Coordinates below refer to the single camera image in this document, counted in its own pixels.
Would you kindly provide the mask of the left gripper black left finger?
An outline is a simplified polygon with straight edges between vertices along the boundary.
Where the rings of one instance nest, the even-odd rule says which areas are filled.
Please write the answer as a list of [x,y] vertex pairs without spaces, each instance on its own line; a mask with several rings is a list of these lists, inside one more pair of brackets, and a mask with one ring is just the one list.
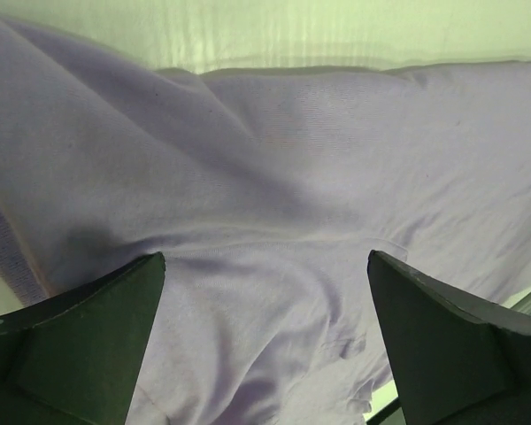
[[124,423],[164,280],[156,253],[0,315],[0,425]]

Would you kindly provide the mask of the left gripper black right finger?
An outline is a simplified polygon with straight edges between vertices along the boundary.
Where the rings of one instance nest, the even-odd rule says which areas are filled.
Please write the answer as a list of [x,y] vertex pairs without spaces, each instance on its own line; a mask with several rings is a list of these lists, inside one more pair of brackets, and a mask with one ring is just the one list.
[[398,396],[372,424],[531,424],[531,295],[508,309],[372,251]]

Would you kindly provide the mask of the purple t shirt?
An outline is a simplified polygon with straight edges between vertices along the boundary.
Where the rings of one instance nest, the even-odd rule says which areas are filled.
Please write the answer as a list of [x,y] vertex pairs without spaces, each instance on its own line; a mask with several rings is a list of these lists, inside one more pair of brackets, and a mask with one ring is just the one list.
[[26,305],[165,256],[131,424],[361,424],[366,262],[531,284],[531,62],[154,72],[0,16],[0,275]]

